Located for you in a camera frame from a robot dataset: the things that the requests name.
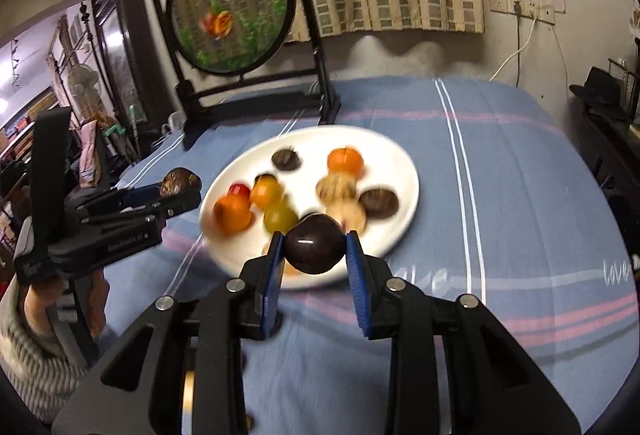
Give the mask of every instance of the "silver screw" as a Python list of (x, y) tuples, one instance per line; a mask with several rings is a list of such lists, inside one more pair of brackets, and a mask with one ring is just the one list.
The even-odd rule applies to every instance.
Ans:
[(169, 310), (174, 306), (174, 299), (171, 296), (160, 296), (156, 300), (156, 309), (158, 310)]
[(479, 303), (478, 298), (473, 294), (462, 294), (462, 296), (460, 296), (460, 304), (465, 307), (465, 309), (475, 309)]
[(406, 283), (401, 278), (389, 278), (386, 280), (386, 288), (394, 292), (404, 290)]
[(226, 289), (229, 292), (239, 292), (244, 290), (244, 287), (246, 287), (246, 285), (240, 278), (233, 278), (233, 280), (226, 282)]

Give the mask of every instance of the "black hat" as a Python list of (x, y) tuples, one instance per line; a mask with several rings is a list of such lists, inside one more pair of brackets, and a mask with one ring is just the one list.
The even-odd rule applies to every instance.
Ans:
[(628, 115), (620, 108), (620, 93), (622, 91), (620, 81), (604, 70), (594, 66), (589, 72), (584, 86), (572, 84), (569, 86), (569, 90), (600, 115), (619, 120), (628, 119)]

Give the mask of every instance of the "light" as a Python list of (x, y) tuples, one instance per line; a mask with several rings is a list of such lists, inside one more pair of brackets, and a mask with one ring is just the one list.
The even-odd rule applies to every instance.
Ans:
[(110, 49), (119, 47), (120, 45), (122, 45), (123, 41), (122, 33), (116, 31), (113, 34), (109, 34), (104, 40), (107, 42), (107, 46)]
[(6, 62), (0, 65), (0, 84), (5, 84), (14, 75), (11, 63)]

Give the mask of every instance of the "round white plate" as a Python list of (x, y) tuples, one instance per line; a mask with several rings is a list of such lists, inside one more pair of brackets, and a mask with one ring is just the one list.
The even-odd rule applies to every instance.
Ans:
[[(360, 243), (366, 255), (384, 256), (402, 237), (414, 217), (418, 205), (418, 174), (415, 165), (398, 144), (388, 137), (354, 126), (318, 126), (294, 131), (268, 139), (234, 160), (213, 181), (200, 207), (200, 228), (206, 239), (211, 258), (231, 276), (240, 274), (245, 261), (262, 255), (262, 248), (271, 235), (262, 225), (262, 212), (252, 208), (255, 222), (249, 230), (232, 237), (224, 237), (203, 217), (213, 212), (213, 205), (226, 195), (234, 182), (253, 186), (256, 175), (273, 173), (285, 187), (289, 202), (299, 216), (308, 211), (323, 212), (324, 206), (316, 197), (316, 184), (327, 173), (326, 158), (335, 148), (351, 146), (364, 158), (365, 174), (358, 181), (358, 194), (375, 186), (390, 186), (398, 194), (400, 207), (389, 219), (367, 221)], [(281, 148), (293, 148), (302, 164), (293, 172), (277, 171), (271, 155)], [(282, 288), (303, 289), (318, 287), (347, 276), (342, 260), (330, 271), (315, 275), (288, 275), (282, 278)]]

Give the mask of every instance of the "sleeve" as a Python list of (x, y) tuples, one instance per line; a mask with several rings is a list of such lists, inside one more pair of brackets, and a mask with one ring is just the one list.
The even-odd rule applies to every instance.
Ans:
[(29, 410), (43, 423), (52, 423), (86, 369), (66, 360), (55, 336), (34, 334), (19, 308), (14, 277), (0, 301), (0, 365)]

